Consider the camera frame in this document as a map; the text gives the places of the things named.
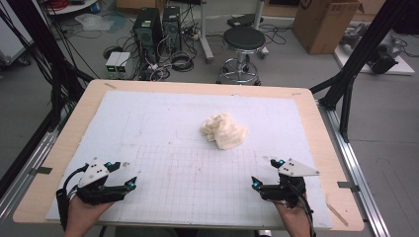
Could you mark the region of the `white gridded mat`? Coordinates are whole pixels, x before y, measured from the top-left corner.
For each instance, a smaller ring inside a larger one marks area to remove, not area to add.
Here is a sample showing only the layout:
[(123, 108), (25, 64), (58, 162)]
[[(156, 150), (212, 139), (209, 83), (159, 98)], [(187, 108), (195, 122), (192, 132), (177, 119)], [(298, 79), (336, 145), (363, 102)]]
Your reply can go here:
[[(242, 144), (221, 150), (200, 131), (228, 113), (247, 127)], [(279, 179), (273, 159), (314, 164), (293, 99), (110, 91), (67, 167), (118, 162), (109, 186), (136, 180), (134, 191), (101, 217), (112, 224), (278, 229), (274, 206), (252, 183)]]

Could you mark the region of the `cream printed cloth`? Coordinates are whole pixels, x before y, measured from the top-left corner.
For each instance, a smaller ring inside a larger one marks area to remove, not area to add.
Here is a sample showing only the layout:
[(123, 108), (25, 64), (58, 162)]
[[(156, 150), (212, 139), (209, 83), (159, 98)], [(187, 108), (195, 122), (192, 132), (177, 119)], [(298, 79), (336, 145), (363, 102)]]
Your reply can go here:
[(229, 113), (221, 113), (205, 119), (200, 132), (218, 149), (229, 150), (244, 142), (248, 128), (236, 123)]

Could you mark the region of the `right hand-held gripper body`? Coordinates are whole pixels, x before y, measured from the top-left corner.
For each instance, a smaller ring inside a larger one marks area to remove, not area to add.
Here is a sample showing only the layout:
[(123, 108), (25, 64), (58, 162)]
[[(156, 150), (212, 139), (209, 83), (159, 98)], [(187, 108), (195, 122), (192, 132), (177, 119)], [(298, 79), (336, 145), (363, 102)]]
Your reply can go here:
[(301, 200), (307, 204), (305, 177), (318, 176), (319, 172), (292, 158), (285, 161), (285, 164), (277, 169), (279, 182), (274, 185), (263, 184), (260, 196), (263, 200), (284, 200), (291, 207), (295, 207)]

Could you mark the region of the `black round stool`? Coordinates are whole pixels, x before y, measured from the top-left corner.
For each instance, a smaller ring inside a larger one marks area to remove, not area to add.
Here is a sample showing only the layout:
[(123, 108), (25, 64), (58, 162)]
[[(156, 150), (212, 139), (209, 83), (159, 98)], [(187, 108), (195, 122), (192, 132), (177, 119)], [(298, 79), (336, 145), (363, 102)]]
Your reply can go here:
[(236, 52), (237, 56), (223, 62), (216, 84), (226, 79), (237, 84), (253, 82), (255, 86), (260, 86), (258, 69), (250, 61), (250, 55), (263, 49), (266, 44), (264, 34), (253, 28), (234, 27), (224, 32), (222, 43), (228, 50)]

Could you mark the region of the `grey metal desk leg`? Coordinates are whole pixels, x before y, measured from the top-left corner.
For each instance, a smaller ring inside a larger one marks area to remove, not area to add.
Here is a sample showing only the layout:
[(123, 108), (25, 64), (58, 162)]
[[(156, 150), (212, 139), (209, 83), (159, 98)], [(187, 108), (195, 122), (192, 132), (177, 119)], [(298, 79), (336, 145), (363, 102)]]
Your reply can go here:
[[(266, 2), (266, 0), (257, 0), (256, 10), (255, 10), (255, 18), (254, 18), (254, 22), (253, 22), (253, 28), (255, 30), (259, 29), (265, 2)], [(259, 56), (262, 59), (264, 59), (268, 54), (269, 54), (269, 50), (265, 46), (259, 52)]]
[(199, 40), (205, 54), (206, 63), (213, 61), (213, 54), (207, 39), (207, 0), (200, 0), (201, 3), (201, 29), (199, 32)]

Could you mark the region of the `aluminium rail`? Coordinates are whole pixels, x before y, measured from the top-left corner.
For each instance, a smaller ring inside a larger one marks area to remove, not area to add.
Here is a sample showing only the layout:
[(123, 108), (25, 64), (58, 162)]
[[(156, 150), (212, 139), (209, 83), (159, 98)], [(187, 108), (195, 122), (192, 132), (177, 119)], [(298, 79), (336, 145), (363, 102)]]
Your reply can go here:
[(42, 138), (23, 150), (24, 163), (18, 169), (17, 176), (0, 198), (0, 226), (12, 217), (12, 211), (18, 206), (36, 175), (32, 175), (34, 168), (43, 167), (43, 162), (57, 139), (55, 132), (46, 132)]
[(355, 151), (350, 142), (346, 142), (339, 131), (340, 119), (335, 111), (329, 111), (317, 103), (323, 122), (331, 138), (339, 162), (343, 168), (347, 182), (359, 186), (359, 191), (352, 193), (358, 208), (361, 211), (362, 220), (374, 237), (390, 237), (388, 228), (379, 211), (374, 195), (365, 178)]

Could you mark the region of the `flat black case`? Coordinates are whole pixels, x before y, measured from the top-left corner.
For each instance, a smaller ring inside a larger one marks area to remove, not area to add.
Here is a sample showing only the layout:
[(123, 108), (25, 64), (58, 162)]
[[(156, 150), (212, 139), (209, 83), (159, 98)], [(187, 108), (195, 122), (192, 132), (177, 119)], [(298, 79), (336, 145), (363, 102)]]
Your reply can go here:
[(254, 14), (245, 14), (239, 17), (231, 17), (227, 20), (227, 24), (231, 27), (253, 27), (254, 21)]

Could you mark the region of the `white cabinet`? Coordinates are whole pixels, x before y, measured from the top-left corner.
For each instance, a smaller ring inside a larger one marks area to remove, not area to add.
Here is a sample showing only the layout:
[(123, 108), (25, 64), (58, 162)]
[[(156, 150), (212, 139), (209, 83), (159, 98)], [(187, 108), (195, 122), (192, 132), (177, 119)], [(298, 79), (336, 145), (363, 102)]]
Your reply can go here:
[[(6, 19), (11, 21), (11, 24), (29, 44), (33, 43), (32, 38), (6, 0), (0, 0), (1, 13), (5, 14)], [(15, 33), (0, 17), (0, 62), (11, 65), (25, 50)]]

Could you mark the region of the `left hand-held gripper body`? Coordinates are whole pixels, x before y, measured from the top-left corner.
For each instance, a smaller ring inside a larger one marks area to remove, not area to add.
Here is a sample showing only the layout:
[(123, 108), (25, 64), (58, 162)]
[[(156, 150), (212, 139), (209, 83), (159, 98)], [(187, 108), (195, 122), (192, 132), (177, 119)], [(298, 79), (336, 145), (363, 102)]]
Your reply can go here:
[(76, 195), (85, 203), (100, 204), (123, 200), (127, 195), (125, 185), (107, 187), (105, 185), (109, 172), (104, 162), (94, 158), (88, 165), (85, 174), (78, 182)]

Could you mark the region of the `white power supply unit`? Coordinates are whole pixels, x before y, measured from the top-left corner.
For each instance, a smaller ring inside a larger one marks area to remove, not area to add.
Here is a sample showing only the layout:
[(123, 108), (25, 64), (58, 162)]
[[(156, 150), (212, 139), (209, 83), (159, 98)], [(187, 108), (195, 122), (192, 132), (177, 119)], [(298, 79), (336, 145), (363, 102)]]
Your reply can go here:
[(119, 52), (112, 52), (106, 62), (106, 68), (111, 79), (118, 79), (120, 77), (120, 56), (121, 54)]
[(116, 64), (119, 77), (128, 79), (132, 72), (132, 63), (129, 52), (121, 52), (118, 62)]

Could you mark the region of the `round white table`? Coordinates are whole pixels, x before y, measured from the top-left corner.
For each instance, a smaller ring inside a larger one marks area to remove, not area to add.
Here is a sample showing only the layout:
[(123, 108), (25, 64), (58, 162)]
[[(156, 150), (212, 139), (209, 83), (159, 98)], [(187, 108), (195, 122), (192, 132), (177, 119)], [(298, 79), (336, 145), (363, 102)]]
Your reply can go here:
[(100, 10), (99, 0), (48, 0), (45, 6), (52, 15), (73, 13), (84, 9), (97, 13)]

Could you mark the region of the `clear plastic bag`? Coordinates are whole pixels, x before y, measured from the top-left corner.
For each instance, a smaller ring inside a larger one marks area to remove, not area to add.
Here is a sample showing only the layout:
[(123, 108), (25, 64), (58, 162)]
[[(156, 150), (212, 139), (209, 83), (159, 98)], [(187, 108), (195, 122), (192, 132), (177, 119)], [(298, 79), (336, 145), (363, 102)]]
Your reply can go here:
[(113, 21), (107, 21), (102, 16), (93, 14), (82, 14), (75, 18), (80, 23), (84, 31), (108, 31)]

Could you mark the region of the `white board with grey device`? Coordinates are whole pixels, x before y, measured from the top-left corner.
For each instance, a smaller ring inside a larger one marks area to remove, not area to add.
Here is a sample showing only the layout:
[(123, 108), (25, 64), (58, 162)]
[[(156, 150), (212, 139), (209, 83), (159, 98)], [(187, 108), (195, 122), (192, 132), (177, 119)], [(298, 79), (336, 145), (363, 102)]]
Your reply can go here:
[[(359, 23), (358, 25), (351, 25), (347, 28), (334, 51), (334, 56), (340, 67), (346, 64), (369, 26), (369, 24)], [(390, 31), (375, 49), (373, 56), (367, 61), (361, 72), (370, 74), (413, 75), (415, 71), (401, 58), (401, 52), (402, 40), (394, 36), (394, 31)]]

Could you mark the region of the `person's right hand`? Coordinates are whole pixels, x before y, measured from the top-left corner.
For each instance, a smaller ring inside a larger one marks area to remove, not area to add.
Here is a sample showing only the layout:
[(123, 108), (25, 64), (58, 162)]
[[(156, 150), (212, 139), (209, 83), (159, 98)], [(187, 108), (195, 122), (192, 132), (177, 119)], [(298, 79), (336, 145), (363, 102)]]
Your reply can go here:
[(274, 206), (291, 237), (311, 237), (310, 223), (301, 200), (293, 208), (282, 201), (274, 201)]

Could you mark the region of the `large cardboard box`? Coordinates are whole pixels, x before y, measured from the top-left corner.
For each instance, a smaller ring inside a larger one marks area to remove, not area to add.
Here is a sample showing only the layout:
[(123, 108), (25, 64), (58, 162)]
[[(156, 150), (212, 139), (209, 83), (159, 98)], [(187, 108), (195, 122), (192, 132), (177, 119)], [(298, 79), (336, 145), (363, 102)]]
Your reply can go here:
[(308, 54), (333, 53), (358, 10), (359, 0), (300, 0), (293, 33)]

